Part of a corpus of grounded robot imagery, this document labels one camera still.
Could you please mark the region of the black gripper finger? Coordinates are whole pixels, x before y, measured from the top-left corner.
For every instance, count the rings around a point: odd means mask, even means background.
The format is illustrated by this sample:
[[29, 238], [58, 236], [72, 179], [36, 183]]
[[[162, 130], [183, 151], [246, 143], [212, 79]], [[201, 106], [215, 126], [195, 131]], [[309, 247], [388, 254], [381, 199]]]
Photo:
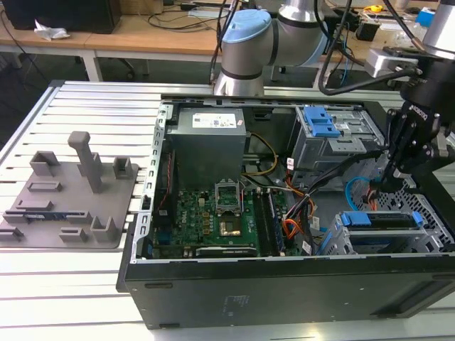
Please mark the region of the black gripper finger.
[[416, 129], [415, 118], [411, 113], [411, 104], [404, 104], [401, 109], [387, 112], [387, 165], [382, 172], [380, 191], [397, 191], [402, 187], [401, 173], [406, 154], [410, 149], [411, 139]]
[[402, 182], [409, 174], [415, 172], [429, 172], [429, 164], [437, 157], [438, 147], [434, 144], [441, 128], [439, 115], [430, 115], [423, 120], [420, 115], [413, 115], [416, 129], [409, 145], [401, 173]]

